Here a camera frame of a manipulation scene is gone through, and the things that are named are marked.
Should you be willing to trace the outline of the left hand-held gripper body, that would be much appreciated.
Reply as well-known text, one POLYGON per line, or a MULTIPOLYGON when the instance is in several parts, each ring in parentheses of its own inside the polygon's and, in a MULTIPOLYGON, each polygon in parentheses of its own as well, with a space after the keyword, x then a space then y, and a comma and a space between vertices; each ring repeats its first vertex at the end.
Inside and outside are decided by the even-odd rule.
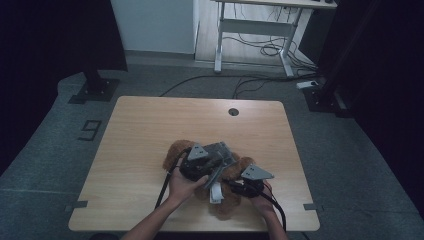
POLYGON ((202 146, 195 143, 180 164, 181 174, 191 180, 198 181, 204 175, 212 174, 222 163, 217 143, 202 146))

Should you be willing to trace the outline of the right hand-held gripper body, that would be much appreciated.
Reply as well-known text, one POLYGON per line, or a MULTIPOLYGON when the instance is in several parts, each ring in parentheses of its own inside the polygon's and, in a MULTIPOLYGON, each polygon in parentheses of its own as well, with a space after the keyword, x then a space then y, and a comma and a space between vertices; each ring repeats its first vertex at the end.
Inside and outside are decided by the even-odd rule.
POLYGON ((264 190, 264 181, 272 179, 274 175, 255 164, 250 164, 241 173, 241 181, 231 181, 231 190, 241 196, 254 198, 264 190))

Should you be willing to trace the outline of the brown teddy bear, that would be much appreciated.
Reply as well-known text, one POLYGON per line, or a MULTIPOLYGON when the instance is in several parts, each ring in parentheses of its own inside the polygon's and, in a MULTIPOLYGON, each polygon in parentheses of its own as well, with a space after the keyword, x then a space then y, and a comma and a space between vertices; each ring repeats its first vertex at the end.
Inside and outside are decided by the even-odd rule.
MULTIPOLYGON (((189 140, 177 140, 169 148, 167 156, 163 162, 163 168, 168 172, 174 170, 177 166, 178 160, 182 155, 187 156, 190 152, 190 148, 196 142, 189 140)), ((226 185, 222 183, 223 179, 230 181, 241 180, 241 173, 246 169, 250 164, 254 164, 255 161, 250 157, 240 157, 235 152, 232 152, 233 157, 236 160, 236 163, 226 168, 222 175, 215 182, 220 187, 223 199, 217 203, 213 203, 211 209, 215 212, 216 216, 219 219, 227 220, 230 218, 230 215, 235 211, 235 209, 241 204, 241 195, 232 193, 226 185)), ((199 200, 205 200, 207 196, 212 196, 212 186, 210 189, 200 189, 195 191, 195 196, 199 200)))

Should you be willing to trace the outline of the person's right hand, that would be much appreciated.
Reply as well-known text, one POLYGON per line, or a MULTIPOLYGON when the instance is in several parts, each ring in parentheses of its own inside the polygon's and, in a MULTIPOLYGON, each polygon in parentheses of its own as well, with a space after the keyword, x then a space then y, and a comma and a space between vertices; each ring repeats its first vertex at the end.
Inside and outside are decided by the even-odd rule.
MULTIPOLYGON (((271 197, 272 196, 271 190, 272 190, 271 185, 266 180, 264 180, 263 193, 266 196, 271 197)), ((269 200, 267 200, 265 197, 257 196, 254 198, 250 198, 250 202, 264 219, 268 219, 271 216, 276 215, 273 204, 269 200)))

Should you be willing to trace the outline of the person's left hand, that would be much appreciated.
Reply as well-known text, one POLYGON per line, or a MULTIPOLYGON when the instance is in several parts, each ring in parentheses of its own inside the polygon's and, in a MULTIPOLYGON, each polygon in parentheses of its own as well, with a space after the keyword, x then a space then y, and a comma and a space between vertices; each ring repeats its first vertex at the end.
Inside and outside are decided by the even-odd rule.
POLYGON ((169 194, 167 200, 176 204, 181 205, 184 201, 189 199, 195 192, 196 189, 202 187, 208 180, 209 176, 204 175, 197 181, 191 181, 185 178, 180 171, 180 161, 174 168, 170 181, 169 181, 169 194))

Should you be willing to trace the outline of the black stand with wide base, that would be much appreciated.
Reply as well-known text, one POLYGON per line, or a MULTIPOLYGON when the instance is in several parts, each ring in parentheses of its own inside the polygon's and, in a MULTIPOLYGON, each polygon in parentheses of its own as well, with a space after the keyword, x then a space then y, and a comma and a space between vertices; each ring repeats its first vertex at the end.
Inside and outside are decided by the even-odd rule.
POLYGON ((336 90, 341 82, 339 73, 350 51, 355 17, 349 11, 354 0, 334 2, 336 9, 313 11, 301 43, 302 52, 316 64, 316 73, 324 80, 318 87, 303 91, 311 112, 341 111, 336 90))

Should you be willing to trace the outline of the white power strip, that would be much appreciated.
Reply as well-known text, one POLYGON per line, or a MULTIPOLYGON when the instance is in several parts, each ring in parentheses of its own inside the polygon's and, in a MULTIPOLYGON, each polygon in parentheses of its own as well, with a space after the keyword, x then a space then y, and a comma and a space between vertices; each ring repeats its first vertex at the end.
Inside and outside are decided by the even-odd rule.
POLYGON ((304 81, 304 82, 299 82, 296 84, 296 88, 297 89, 305 89, 305 88, 310 88, 310 87, 318 87, 319 83, 317 81, 311 80, 311 81, 304 81))

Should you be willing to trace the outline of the black stand with square base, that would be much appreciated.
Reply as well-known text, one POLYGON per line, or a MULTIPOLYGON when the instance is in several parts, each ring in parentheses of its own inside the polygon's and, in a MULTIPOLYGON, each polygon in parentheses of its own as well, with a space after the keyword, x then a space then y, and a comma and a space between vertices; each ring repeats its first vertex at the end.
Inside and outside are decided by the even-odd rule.
POLYGON ((84 65, 82 73, 86 82, 80 91, 69 99, 69 104, 85 104, 87 101, 109 102, 112 99, 119 85, 118 79, 102 78, 97 68, 90 63, 84 65))

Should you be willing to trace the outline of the dark curtain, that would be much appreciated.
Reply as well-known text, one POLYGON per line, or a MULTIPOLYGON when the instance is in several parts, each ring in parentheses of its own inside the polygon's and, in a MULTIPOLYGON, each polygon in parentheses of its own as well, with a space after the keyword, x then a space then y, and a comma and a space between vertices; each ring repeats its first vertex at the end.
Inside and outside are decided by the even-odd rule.
POLYGON ((335 0, 319 66, 424 215, 424 0, 335 0))
POLYGON ((0 175, 87 63, 127 69, 111 0, 0 0, 0 175))

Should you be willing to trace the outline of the white desk frame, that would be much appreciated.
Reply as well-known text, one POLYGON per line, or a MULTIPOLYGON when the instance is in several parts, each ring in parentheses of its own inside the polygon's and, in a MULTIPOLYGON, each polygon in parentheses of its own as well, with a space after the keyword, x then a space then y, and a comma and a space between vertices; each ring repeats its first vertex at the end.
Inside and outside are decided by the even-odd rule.
POLYGON ((288 52, 293 42, 298 23, 304 9, 330 9, 337 8, 334 0, 214 0, 221 4, 219 22, 218 22, 218 43, 215 51, 214 72, 222 71, 222 41, 224 33, 253 34, 263 36, 286 37, 283 50, 279 53, 285 74, 287 77, 293 77, 294 73, 291 67, 291 60, 288 52), (291 23, 255 21, 230 19, 225 17, 225 5, 227 3, 265 5, 278 7, 297 8, 298 12, 291 23))

